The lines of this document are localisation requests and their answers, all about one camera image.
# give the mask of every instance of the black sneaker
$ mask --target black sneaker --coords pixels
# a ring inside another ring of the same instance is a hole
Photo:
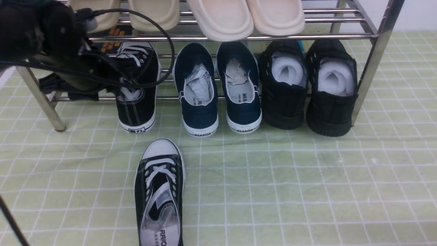
[[[138,77],[139,84],[160,79],[161,65],[158,55],[148,42],[123,43],[114,60],[127,72]],[[156,120],[156,89],[157,87],[138,90],[121,88],[116,101],[123,129],[132,134],[140,134],[153,127]]]
[[[276,128],[296,129],[304,122],[308,94],[305,60],[296,40],[277,40],[260,56],[264,121]]]
[[[172,141],[160,138],[149,144],[134,183],[140,246],[183,246],[185,179],[182,155]]]
[[[335,39],[316,40],[305,61],[312,87],[306,112],[308,127],[328,137],[347,134],[358,97],[357,62]]]

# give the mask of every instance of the slipper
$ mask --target slipper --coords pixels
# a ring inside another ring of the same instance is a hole
[[[253,32],[245,0],[187,0],[203,34],[214,41],[235,41]]]
[[[68,0],[68,5],[70,5],[74,11],[83,8],[106,10],[120,8],[120,2],[121,0]],[[97,28],[89,31],[89,33],[111,29],[117,24],[119,15],[120,13],[107,13],[97,16]]]
[[[266,35],[287,36],[305,28],[301,0],[247,0],[247,5],[256,29]]]
[[[179,0],[128,0],[129,8],[137,11],[169,30],[179,23]],[[157,31],[147,20],[130,14],[131,26],[139,31]]]

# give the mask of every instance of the shoelace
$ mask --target shoelace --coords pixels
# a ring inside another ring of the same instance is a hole
[[[176,183],[176,176],[170,171],[168,170],[166,167],[167,165],[164,163],[170,163],[171,165],[176,165],[174,163],[174,161],[170,158],[163,158],[163,159],[158,159],[158,160],[154,160],[154,161],[149,161],[146,166],[144,167],[145,173],[144,176],[149,175],[149,171],[147,170],[149,167],[153,166],[153,171],[150,173],[150,176],[146,178],[146,189],[148,189],[150,187],[150,183],[152,182],[153,178],[158,174],[158,173],[164,173],[167,174],[167,176],[169,176],[171,178],[171,181],[173,181],[173,183]]]
[[[142,58],[138,59],[137,55],[140,51],[144,52],[145,55],[143,55]],[[122,50],[122,53],[120,55],[118,55],[117,58],[133,58],[137,67],[141,67],[141,64],[144,63],[143,59],[147,59],[146,55],[147,56],[149,55],[149,52],[147,52],[146,49],[131,46],[131,47],[126,48],[125,50]],[[121,77],[120,83],[125,83],[125,82],[126,82],[125,78]],[[122,87],[120,89],[120,92],[124,95],[125,101],[134,101],[134,100],[138,99],[138,97],[141,94],[141,90],[128,89],[128,88],[124,88],[124,87]]]

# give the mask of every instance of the canvas sneaker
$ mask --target canvas sneaker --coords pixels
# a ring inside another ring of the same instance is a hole
[[[254,132],[262,118],[257,60],[242,42],[225,42],[219,46],[215,62],[223,84],[229,127],[240,134]]]
[[[305,60],[298,41],[277,40],[260,56],[263,119],[269,125],[291,130],[304,122],[308,94]]]
[[[136,83],[153,83],[160,79],[161,65],[156,51],[148,42],[125,42],[114,60],[137,78]],[[121,83],[128,83],[120,78]],[[156,120],[157,87],[121,88],[116,97],[118,118],[126,131],[140,134],[149,131]]]
[[[211,54],[191,43],[177,55],[173,80],[179,93],[182,121],[193,137],[209,137],[219,126],[217,85]]]
[[[323,136],[347,134],[358,97],[357,62],[334,39],[316,40],[305,61],[312,88],[306,112],[308,127]]]
[[[178,147],[165,138],[153,141],[138,164],[134,183],[140,246],[183,246],[185,180]]]

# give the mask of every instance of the metal shoe rack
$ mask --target metal shoe rack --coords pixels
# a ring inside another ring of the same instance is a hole
[[[372,49],[370,50],[369,57],[364,67],[362,76],[359,80],[358,99],[355,104],[352,122],[357,119],[358,113],[363,105],[366,94],[370,88],[371,82],[375,76],[379,62],[381,61],[384,50],[387,46],[390,35],[392,34],[395,23],[398,19],[399,13],[402,9],[405,0],[389,0],[387,8],[385,10],[383,19],[379,28],[376,28],[369,16],[360,5],[359,0],[337,0],[336,8],[331,9],[306,9],[304,10],[307,16],[314,14],[329,14],[331,17],[307,17],[306,23],[331,23],[330,33],[327,34],[311,34],[311,35],[293,35],[288,37],[270,37],[265,35],[253,35],[243,39],[243,41],[272,41],[276,39],[298,39],[298,40],[314,40],[314,39],[369,39],[372,43]],[[353,14],[354,17],[344,17],[344,14]],[[197,25],[196,20],[193,17],[191,11],[181,11],[181,20],[179,25]],[[360,33],[339,33],[341,23],[359,23],[363,28],[363,32]],[[123,17],[119,21],[119,25],[129,25],[130,21],[125,20]],[[194,35],[172,35],[173,42],[207,42],[210,41],[204,36]],[[91,38],[94,42],[125,42],[125,41],[139,41],[139,42],[166,42],[165,37],[162,35],[141,35],[141,36],[111,36],[103,38]],[[159,58],[170,58],[171,55],[160,55]],[[56,131],[64,131],[66,129],[65,124],[60,119],[58,113],[55,110],[57,102],[70,101],[68,97],[63,97],[61,93],[52,93],[49,96],[41,93],[38,88],[38,80],[35,78],[31,69],[25,67],[17,67],[18,72],[23,77],[26,85],[29,87],[33,96],[36,98],[38,104],[46,114],[47,118],[52,123]],[[177,96],[170,97],[158,97],[158,100],[178,100]],[[101,101],[115,100],[115,97],[102,97]]]

